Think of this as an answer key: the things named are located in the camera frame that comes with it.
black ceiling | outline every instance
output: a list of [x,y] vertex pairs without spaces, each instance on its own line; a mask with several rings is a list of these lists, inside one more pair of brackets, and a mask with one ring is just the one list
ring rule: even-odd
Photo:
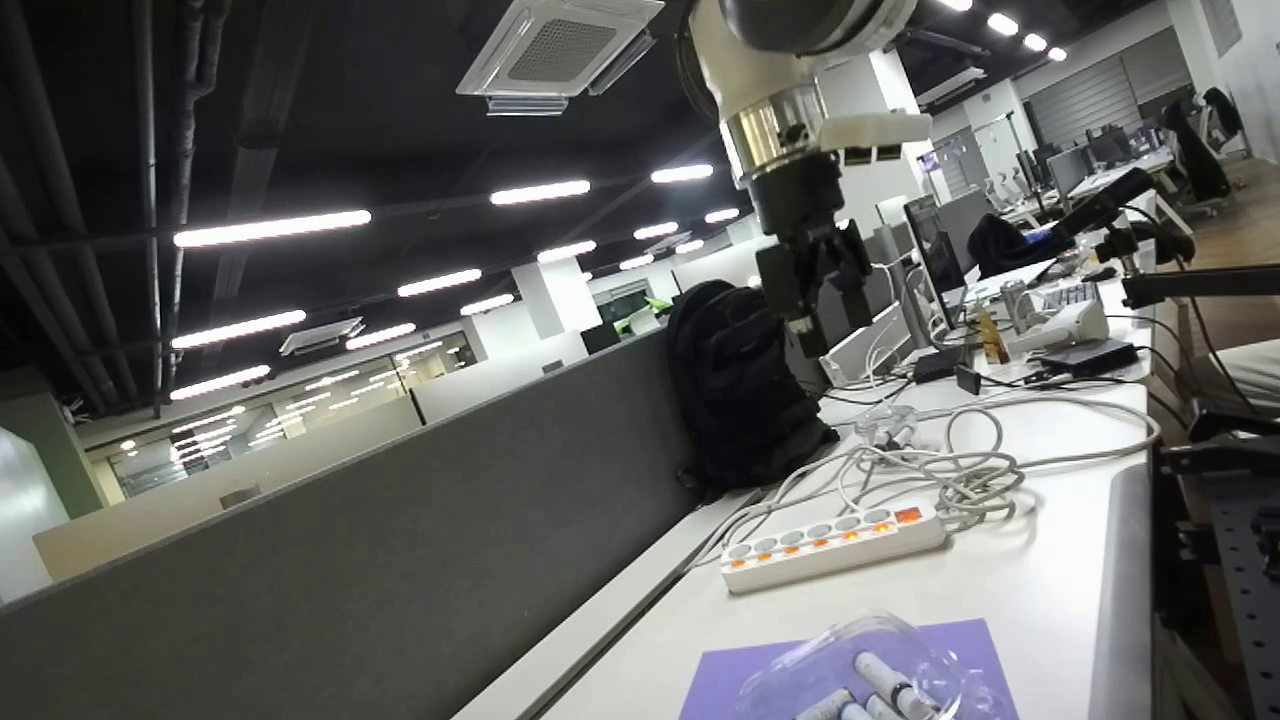
[[[12,47],[0,58],[0,159],[19,190],[35,234],[5,229],[19,248],[96,237],[96,264],[117,316],[117,350],[142,386],[146,378],[146,278],[139,234],[139,137],[134,137],[134,30],[131,6],[86,0],[0,0],[19,9],[47,108],[59,127],[83,229],[69,224],[50,201],[39,146],[30,142],[22,96],[12,75]],[[921,0],[914,32],[942,32],[991,54],[991,75],[1028,67],[1034,58],[995,46],[982,32],[991,0],[967,17]],[[1023,0],[1001,6],[1053,42],[1075,42],[1087,30],[1135,9],[1138,0]],[[155,94],[161,94],[161,216],[171,212],[171,169],[180,127],[180,47],[184,0],[155,0]],[[695,114],[681,84],[671,17],[655,20],[649,54],[609,96],[571,100],[558,122],[488,122],[483,100],[455,96],[461,72],[481,54],[508,0],[237,0],[225,26],[214,94],[195,108],[191,224],[272,216],[300,208],[376,208],[376,224],[306,246],[264,246],[250,253],[191,253],[184,270],[184,303],[177,332],[258,307],[306,307],[313,316],[370,311],[440,323],[461,301],[483,298],[504,270],[533,262],[536,248],[594,237],[604,248],[587,264],[636,256],[626,234],[649,221],[695,224],[713,206],[742,206],[722,175],[715,124]],[[965,54],[928,42],[898,46],[914,94],[965,67]],[[660,193],[651,164],[713,159],[713,184]],[[519,181],[590,175],[587,201],[536,212],[497,212],[488,193]],[[91,307],[80,285],[83,256],[50,253],[74,307]],[[435,270],[481,264],[488,285],[395,303],[398,280]],[[0,360],[39,360],[59,390],[74,390],[64,351],[39,332],[19,290],[0,290],[5,351]],[[83,316],[86,366],[108,350],[108,332]],[[267,355],[281,345],[249,339],[189,355],[177,381],[207,378]],[[142,406],[146,392],[120,392],[120,406]]]

desk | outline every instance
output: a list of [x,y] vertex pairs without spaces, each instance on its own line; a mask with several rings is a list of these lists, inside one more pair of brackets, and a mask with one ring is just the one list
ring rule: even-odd
[[1146,151],[1146,156],[1138,156],[1132,164],[1082,175],[1082,184],[1075,184],[1067,197],[1073,197],[1073,206],[1079,206],[1079,201],[1103,193],[1109,184],[1117,184],[1125,171],[1135,171],[1135,169],[1159,181],[1170,169],[1170,151]]
[[[1146,323],[1120,322],[1117,338],[1143,339]],[[1079,392],[1146,408],[1138,386]],[[936,381],[902,395],[913,408],[971,406]],[[1127,415],[1028,406],[1001,408],[1008,453],[1034,461],[1117,450],[1143,437]],[[959,426],[959,450],[986,450],[982,426]],[[706,650],[811,641],[831,623],[895,611],[913,623],[986,621],[1018,718],[1150,718],[1150,599],[1146,599],[1146,461],[1067,463],[1028,476],[1039,512],[1028,525],[971,529],[946,552],[834,571],[756,596],[726,596],[715,569],[689,571],[590,664],[546,718],[681,718]],[[831,517],[843,496],[776,512],[761,533]]]

air conditioning vent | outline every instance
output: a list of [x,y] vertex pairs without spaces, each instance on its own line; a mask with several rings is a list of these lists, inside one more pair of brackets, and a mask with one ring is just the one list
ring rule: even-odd
[[581,96],[662,0],[513,0],[461,96]]

white power strip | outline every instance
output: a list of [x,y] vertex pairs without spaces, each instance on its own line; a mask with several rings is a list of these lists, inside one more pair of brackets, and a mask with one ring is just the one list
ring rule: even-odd
[[902,506],[731,543],[721,556],[721,577],[731,596],[742,596],[807,577],[921,556],[942,543],[946,529],[936,509]]

black bag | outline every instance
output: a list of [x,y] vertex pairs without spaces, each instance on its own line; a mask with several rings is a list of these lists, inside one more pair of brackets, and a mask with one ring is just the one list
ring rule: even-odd
[[721,280],[682,291],[671,307],[671,378],[705,490],[776,486],[834,442],[787,367],[782,323],[765,291]]

